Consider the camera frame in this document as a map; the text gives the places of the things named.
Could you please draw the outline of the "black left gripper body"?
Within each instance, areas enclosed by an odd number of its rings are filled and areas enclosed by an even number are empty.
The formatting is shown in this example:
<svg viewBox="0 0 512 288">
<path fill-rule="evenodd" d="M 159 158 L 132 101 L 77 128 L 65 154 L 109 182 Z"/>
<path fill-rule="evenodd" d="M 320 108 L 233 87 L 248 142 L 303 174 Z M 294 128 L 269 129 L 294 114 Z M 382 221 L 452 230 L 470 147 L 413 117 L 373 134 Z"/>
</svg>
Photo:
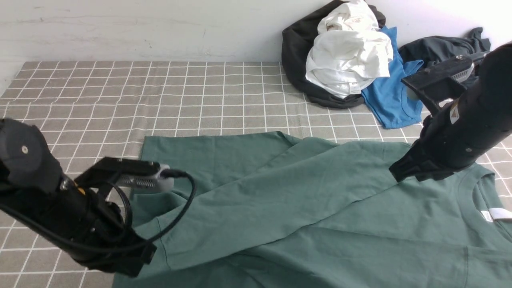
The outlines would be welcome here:
<svg viewBox="0 0 512 288">
<path fill-rule="evenodd" d="M 58 191 L 41 208 L 38 223 L 72 259 L 106 273 L 137 277 L 157 250 L 122 220 L 116 204 L 91 190 Z"/>
</svg>

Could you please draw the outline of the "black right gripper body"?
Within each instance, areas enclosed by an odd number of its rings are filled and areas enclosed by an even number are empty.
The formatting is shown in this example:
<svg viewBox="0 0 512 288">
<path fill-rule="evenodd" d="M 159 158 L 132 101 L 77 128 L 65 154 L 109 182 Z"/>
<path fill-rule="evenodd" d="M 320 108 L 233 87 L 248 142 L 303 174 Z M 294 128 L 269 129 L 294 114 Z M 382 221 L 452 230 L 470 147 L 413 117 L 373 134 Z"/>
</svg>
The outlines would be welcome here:
<svg viewBox="0 0 512 288">
<path fill-rule="evenodd" d="M 419 182 L 428 179 L 439 181 L 462 171 L 483 154 L 486 149 L 475 148 L 465 142 L 465 130 L 452 124 L 446 114 L 428 116 L 420 137 L 410 150 L 389 171 L 397 182 L 414 177 Z"/>
</svg>

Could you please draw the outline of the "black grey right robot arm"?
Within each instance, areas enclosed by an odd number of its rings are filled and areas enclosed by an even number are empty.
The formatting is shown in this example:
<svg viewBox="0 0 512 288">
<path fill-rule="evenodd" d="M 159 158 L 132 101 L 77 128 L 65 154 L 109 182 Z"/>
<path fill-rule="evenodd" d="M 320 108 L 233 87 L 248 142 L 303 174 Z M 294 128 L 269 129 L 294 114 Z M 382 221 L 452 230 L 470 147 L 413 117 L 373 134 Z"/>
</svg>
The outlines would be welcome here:
<svg viewBox="0 0 512 288">
<path fill-rule="evenodd" d="M 458 55 L 402 79 L 427 107 L 420 137 L 389 170 L 397 182 L 441 180 L 510 136 L 512 46 Z"/>
</svg>

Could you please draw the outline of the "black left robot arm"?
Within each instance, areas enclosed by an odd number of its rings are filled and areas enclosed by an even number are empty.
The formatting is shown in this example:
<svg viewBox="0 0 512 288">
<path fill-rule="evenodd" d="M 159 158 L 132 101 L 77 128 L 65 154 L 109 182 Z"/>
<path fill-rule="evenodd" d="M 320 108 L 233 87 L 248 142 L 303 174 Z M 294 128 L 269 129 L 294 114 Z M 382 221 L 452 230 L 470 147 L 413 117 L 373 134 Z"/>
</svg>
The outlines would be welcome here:
<svg viewBox="0 0 512 288">
<path fill-rule="evenodd" d="M 132 227 L 121 186 L 142 188 L 159 164 L 104 157 L 67 176 L 34 125 L 1 120 L 1 210 L 90 270 L 137 277 L 156 246 Z"/>
</svg>

